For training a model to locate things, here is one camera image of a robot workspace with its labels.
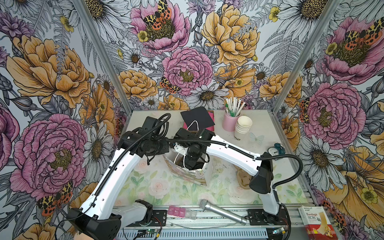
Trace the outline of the pastel patterned gift bag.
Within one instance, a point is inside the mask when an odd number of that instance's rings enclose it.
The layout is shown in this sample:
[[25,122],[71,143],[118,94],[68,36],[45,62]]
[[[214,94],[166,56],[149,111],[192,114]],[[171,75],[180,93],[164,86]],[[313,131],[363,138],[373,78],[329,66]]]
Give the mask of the pastel patterned gift bag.
[[187,155],[188,149],[175,143],[170,143],[170,150],[164,154],[165,163],[174,176],[180,177],[187,182],[208,187],[213,174],[213,159],[206,154],[196,162],[191,155]]

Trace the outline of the brown pulp cup carrier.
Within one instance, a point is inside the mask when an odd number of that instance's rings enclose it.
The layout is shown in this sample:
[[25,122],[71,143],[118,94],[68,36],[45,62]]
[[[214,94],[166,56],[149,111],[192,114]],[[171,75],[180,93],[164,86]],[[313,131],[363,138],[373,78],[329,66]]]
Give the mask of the brown pulp cup carrier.
[[252,179],[252,176],[237,166],[235,166],[235,168],[236,168],[237,180],[238,180],[240,187],[245,189],[245,190],[249,190],[250,189],[249,184],[250,184],[250,181]]

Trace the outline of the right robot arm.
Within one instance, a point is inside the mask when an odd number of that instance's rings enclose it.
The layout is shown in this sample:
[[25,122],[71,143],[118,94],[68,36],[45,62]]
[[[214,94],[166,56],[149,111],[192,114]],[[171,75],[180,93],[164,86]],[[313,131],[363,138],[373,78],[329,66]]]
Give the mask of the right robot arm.
[[[235,146],[209,130],[200,130],[193,134],[180,128],[173,139],[165,140],[176,149],[176,145],[186,148],[185,157],[188,161],[196,162],[203,154],[225,160],[251,175],[249,187],[259,194],[263,204],[262,218],[267,224],[277,224],[280,220],[279,213],[283,204],[278,198],[276,187],[289,183],[302,173],[303,162],[296,155],[272,156],[265,152],[262,155],[246,151]],[[298,164],[296,173],[279,182],[274,182],[273,160],[295,159]]]

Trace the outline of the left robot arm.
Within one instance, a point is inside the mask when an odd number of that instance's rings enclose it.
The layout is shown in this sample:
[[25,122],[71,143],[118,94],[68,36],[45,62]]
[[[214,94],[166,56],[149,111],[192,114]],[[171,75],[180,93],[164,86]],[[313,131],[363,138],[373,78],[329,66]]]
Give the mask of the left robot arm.
[[69,210],[66,221],[94,240],[113,240],[124,226],[150,220],[152,206],[145,201],[135,201],[119,214],[113,213],[113,207],[124,183],[140,160],[146,156],[150,162],[154,156],[169,151],[166,134],[170,118],[170,113],[158,119],[147,117],[142,127],[122,134],[113,160],[98,185],[80,208]]

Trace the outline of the stack of white paper cups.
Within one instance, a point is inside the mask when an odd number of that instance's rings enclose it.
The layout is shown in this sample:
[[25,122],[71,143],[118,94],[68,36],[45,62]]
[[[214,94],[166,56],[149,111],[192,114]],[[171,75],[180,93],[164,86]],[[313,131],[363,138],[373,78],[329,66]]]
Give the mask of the stack of white paper cups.
[[235,132],[234,132],[235,139],[237,141],[240,141],[241,139],[243,139],[251,129],[252,125],[253,125],[253,121],[251,118],[247,116],[239,117],[235,126]]

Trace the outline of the white paper straws bundle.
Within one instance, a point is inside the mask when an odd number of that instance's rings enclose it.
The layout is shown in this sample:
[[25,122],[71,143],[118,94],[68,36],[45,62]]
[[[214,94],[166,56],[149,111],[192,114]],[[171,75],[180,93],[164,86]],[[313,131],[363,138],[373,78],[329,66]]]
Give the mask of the white paper straws bundle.
[[239,117],[242,109],[245,106],[245,102],[239,98],[227,98],[225,100],[225,109],[226,113],[230,117]]

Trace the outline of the silver microphone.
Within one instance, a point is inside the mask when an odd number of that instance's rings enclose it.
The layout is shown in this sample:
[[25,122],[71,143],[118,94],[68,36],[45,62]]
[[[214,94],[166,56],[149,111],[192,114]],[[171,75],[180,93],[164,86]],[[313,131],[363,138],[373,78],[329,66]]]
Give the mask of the silver microphone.
[[232,220],[232,221],[239,223],[239,224],[242,224],[242,225],[247,224],[247,220],[245,217],[242,217],[240,215],[232,213],[231,211],[228,211],[228,210],[225,210],[221,207],[218,207],[218,206],[212,204],[211,202],[209,202],[208,200],[205,200],[205,199],[201,200],[199,206],[204,211],[213,212],[213,213],[215,213],[221,217],[227,218],[229,220]]

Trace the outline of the pink plastic tray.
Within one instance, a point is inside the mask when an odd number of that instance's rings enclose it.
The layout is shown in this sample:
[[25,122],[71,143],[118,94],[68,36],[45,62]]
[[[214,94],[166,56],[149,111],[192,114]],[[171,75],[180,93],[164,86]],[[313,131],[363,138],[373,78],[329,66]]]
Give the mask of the pink plastic tray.
[[178,217],[178,218],[184,218],[184,219],[190,219],[190,220],[197,219],[197,211],[187,209],[187,208],[180,208],[176,206],[169,206],[167,214],[173,217]]

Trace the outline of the teal alarm clock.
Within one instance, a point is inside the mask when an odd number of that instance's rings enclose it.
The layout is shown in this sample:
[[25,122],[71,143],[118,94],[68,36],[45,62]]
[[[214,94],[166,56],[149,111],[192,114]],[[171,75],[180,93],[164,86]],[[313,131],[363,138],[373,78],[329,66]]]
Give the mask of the teal alarm clock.
[[273,147],[268,148],[268,153],[271,156],[282,156],[286,154],[286,150],[281,144],[275,143]]

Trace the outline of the bandage box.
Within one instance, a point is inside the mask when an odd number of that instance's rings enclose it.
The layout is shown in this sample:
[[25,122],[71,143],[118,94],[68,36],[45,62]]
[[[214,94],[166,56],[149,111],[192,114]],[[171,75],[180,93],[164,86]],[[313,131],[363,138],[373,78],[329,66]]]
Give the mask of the bandage box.
[[299,208],[310,240],[338,240],[338,236],[323,207]]

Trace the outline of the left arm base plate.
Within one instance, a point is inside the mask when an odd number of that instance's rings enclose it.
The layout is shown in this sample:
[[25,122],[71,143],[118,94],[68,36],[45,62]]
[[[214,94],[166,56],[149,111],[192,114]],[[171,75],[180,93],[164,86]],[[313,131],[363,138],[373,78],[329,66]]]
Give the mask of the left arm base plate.
[[149,227],[164,227],[167,223],[167,210],[153,210]]

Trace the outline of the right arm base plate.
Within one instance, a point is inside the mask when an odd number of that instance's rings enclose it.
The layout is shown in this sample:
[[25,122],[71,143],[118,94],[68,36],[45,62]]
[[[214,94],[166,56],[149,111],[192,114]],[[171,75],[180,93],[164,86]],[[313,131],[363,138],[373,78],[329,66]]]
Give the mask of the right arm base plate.
[[276,216],[265,213],[263,209],[248,209],[247,214],[251,226],[280,226],[289,222],[289,216],[283,208]]

